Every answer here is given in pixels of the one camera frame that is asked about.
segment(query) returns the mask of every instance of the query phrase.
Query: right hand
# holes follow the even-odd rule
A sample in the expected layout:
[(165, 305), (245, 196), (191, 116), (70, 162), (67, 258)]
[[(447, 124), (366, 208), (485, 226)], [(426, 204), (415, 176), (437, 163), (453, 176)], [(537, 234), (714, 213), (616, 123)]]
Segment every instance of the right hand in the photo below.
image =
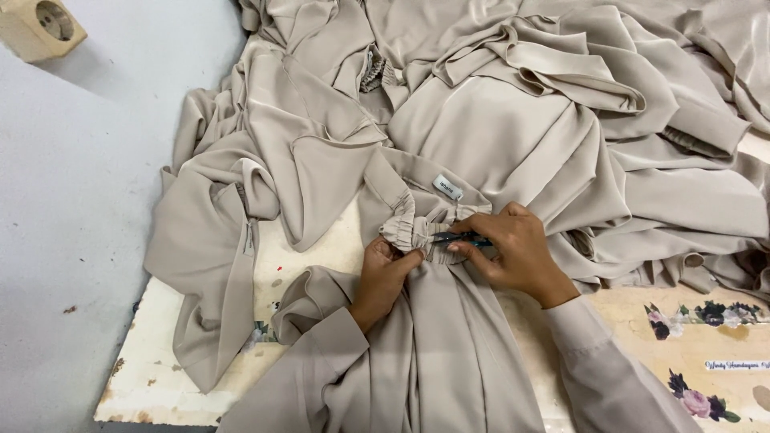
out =
[(492, 260), (468, 242), (453, 242), (447, 249), (465, 256), (495, 286), (522, 291), (545, 309), (580, 296), (551, 257), (542, 221), (519, 203), (510, 202), (498, 215), (475, 213), (449, 231), (475, 231), (492, 242), (497, 248)]

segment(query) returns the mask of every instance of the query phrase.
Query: stain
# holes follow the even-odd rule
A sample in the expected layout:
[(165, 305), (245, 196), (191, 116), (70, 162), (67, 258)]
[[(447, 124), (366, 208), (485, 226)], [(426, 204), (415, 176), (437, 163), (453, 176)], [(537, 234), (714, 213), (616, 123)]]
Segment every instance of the stain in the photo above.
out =
[(115, 375), (120, 371), (121, 368), (123, 368), (123, 365), (126, 363), (126, 361), (123, 360), (123, 358), (119, 357), (117, 361), (115, 361), (115, 367), (112, 368), (112, 374), (109, 375), (111, 378), (115, 377)]
[(109, 387), (107, 387), (102, 393), (102, 398), (99, 399), (99, 404), (104, 403), (105, 401), (108, 401), (110, 398), (112, 398), (112, 390), (109, 389)]
[(752, 394), (759, 407), (770, 412), (770, 389), (766, 386), (758, 385), (752, 389)]
[(152, 424), (152, 418), (149, 417), (149, 414), (145, 411), (140, 411), (138, 414), (136, 414), (136, 421), (134, 422), (141, 422), (142, 424)]
[(719, 334), (727, 335), (736, 341), (744, 341), (746, 338), (748, 338), (748, 327), (742, 324), (738, 325), (738, 327), (719, 325), (717, 327), (717, 331), (719, 331)]

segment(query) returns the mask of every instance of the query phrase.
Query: clothing label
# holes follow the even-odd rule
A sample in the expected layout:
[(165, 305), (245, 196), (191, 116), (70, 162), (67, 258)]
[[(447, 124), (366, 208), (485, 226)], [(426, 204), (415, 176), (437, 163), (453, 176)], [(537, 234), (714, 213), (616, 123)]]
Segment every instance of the clothing label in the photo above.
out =
[(250, 220), (246, 225), (246, 242), (243, 245), (243, 253), (249, 257), (254, 257), (254, 236), (252, 233), (252, 222)]
[(447, 194), (452, 200), (459, 200), (463, 198), (463, 190), (447, 180), (443, 174), (436, 176), (434, 180), (434, 186), (441, 190), (442, 193)]
[(706, 370), (770, 370), (770, 360), (765, 361), (706, 361)]

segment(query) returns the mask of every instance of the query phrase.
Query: left hand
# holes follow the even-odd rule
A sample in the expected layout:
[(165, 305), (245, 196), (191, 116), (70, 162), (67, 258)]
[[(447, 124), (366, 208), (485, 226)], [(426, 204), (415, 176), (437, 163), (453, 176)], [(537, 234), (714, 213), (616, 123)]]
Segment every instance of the left hand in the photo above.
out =
[(404, 255), (382, 236), (367, 246), (363, 251), (361, 282), (353, 303), (347, 308), (364, 334), (390, 313), (408, 273), (424, 259), (422, 250)]

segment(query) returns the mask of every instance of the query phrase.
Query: pile of clothes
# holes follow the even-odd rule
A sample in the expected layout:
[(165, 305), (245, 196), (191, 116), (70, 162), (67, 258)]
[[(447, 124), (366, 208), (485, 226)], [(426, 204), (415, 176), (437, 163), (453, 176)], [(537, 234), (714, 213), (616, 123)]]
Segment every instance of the pile of clothes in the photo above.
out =
[[(437, 332), (476, 317), (471, 338), (513, 344), (488, 287), (427, 242), (510, 201), (584, 293), (682, 282), (770, 300), (770, 171), (736, 150), (751, 126), (770, 133), (767, 2), (240, 3), (251, 36), (218, 89), (186, 97), (145, 260), (185, 295), (173, 349), (202, 391), (253, 331), (258, 221), (280, 218), (303, 251), (359, 191), (363, 242), (424, 248), (418, 285), (443, 288), (394, 308), (415, 335), (419, 304), (452, 293), (460, 326)], [(313, 268), (281, 303), (279, 340), (354, 284)]]

